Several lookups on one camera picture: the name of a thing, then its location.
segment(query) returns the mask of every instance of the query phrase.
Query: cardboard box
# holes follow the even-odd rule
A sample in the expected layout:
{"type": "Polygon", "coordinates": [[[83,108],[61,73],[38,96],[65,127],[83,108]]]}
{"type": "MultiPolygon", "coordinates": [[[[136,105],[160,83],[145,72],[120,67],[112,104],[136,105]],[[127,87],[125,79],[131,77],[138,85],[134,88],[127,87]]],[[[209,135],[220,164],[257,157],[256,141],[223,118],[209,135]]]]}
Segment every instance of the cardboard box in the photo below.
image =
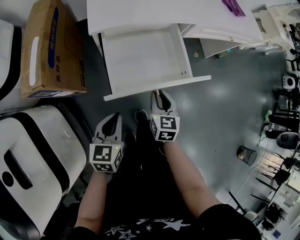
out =
{"type": "Polygon", "coordinates": [[[81,35],[60,0],[39,0],[33,5],[23,38],[21,77],[23,98],[87,91],[81,35]]]}

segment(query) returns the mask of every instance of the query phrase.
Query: wire mesh trash can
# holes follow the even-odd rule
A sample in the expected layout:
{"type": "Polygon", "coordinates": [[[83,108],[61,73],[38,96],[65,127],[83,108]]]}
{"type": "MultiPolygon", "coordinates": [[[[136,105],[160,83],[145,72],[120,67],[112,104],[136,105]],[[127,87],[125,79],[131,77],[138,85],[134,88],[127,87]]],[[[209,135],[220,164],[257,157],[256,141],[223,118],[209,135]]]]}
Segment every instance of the wire mesh trash can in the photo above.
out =
{"type": "Polygon", "coordinates": [[[251,166],[257,157],[257,152],[244,146],[239,147],[236,153],[238,159],[242,160],[248,166],[251,166]]]}

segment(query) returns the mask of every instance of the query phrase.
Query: person's arm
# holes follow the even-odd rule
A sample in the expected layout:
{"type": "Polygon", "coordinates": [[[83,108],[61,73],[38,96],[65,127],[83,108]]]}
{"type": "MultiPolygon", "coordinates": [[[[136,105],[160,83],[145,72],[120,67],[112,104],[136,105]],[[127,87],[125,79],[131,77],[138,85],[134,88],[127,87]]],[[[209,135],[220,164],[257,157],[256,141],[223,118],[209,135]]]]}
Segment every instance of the person's arm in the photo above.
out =
{"type": "Polygon", "coordinates": [[[165,142],[164,149],[176,184],[187,207],[196,218],[208,208],[221,204],[176,142],[165,142]]]}
{"type": "Polygon", "coordinates": [[[85,227],[99,235],[103,220],[107,179],[104,172],[93,172],[80,203],[75,227],[85,227]]]}

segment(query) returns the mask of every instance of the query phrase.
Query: black shirt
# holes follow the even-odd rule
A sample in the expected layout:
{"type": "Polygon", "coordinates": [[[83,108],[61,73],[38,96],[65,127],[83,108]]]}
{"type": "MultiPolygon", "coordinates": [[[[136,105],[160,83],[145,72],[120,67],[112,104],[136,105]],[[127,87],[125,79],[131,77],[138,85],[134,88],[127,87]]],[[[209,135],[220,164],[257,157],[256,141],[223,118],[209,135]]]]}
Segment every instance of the black shirt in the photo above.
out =
{"type": "Polygon", "coordinates": [[[200,239],[260,240],[257,228],[231,206],[220,204],[207,209],[198,219],[168,216],[162,219],[137,219],[102,229],[100,236],[77,227],[68,240],[200,239]]]}

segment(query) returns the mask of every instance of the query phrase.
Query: gray concrete floor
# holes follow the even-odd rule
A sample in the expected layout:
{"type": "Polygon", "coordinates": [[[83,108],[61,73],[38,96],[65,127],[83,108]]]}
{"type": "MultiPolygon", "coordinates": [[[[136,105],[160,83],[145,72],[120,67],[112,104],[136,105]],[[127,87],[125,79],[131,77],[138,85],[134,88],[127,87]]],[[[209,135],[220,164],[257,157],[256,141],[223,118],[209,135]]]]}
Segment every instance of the gray concrete floor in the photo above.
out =
{"type": "MultiPolygon", "coordinates": [[[[126,128],[135,130],[133,113],[139,108],[150,112],[150,92],[105,102],[103,96],[111,92],[103,59],[87,34],[86,21],[80,22],[79,27],[84,35],[88,93],[75,97],[75,101],[89,127],[94,131],[104,117],[120,112],[126,128]]],[[[279,151],[267,139],[259,147],[256,144],[263,117],[274,103],[272,90],[282,85],[285,57],[282,53],[265,56],[236,48],[221,59],[205,59],[199,39],[184,42],[193,75],[211,75],[212,79],[165,89],[177,102],[181,117],[177,140],[217,198],[227,203],[228,191],[236,193],[266,152],[279,151]],[[198,58],[193,56],[195,51],[199,51],[198,58]],[[236,151],[241,145],[257,150],[258,157],[252,166],[237,159],[236,151]]],[[[258,173],[255,169],[236,195],[242,206],[252,210],[260,204],[250,196],[259,185],[255,181],[258,173]]]]}

